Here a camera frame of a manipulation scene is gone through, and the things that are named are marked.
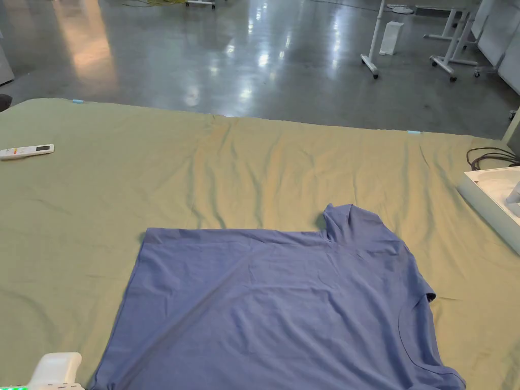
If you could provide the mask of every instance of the white remote control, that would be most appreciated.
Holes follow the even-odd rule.
[[[23,148],[11,148],[0,150],[0,160],[23,159],[38,154],[48,154],[54,152],[54,145],[25,146]]]

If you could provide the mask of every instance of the shirt sleeve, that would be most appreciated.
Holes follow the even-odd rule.
[[[396,253],[403,244],[376,214],[352,204],[338,207],[329,204],[323,217],[328,239],[340,245],[374,253]]]
[[[329,204],[323,217],[328,240],[358,253],[366,261],[377,262],[379,268],[400,281],[406,295],[417,299],[426,295],[428,302],[435,298],[408,247],[376,214],[352,204],[338,207]]]

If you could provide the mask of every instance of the white container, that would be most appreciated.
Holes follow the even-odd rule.
[[[381,42],[381,48],[379,49],[379,54],[382,56],[385,55],[393,55],[395,52],[395,45],[397,45],[397,40],[401,35],[401,27],[404,23],[399,22],[388,22],[385,29],[385,34],[383,35],[383,42]]]
[[[520,254],[520,217],[513,212],[518,203],[509,203],[520,181],[520,167],[464,172],[457,186],[460,194],[493,229]]]

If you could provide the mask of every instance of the t-shirt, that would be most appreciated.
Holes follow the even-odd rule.
[[[326,229],[146,232],[94,389],[455,390],[435,294],[353,205]]]

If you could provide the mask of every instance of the polished concrete floor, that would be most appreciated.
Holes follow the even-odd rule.
[[[502,137],[520,103],[497,76],[475,79],[459,66],[450,83],[431,67],[429,56],[446,50],[422,38],[442,31],[433,17],[384,14],[405,26],[399,53],[377,56],[374,80],[359,55],[378,0],[217,0],[214,11],[122,1],[0,0],[1,44],[16,76],[0,93],[14,103],[63,97],[488,138]]]

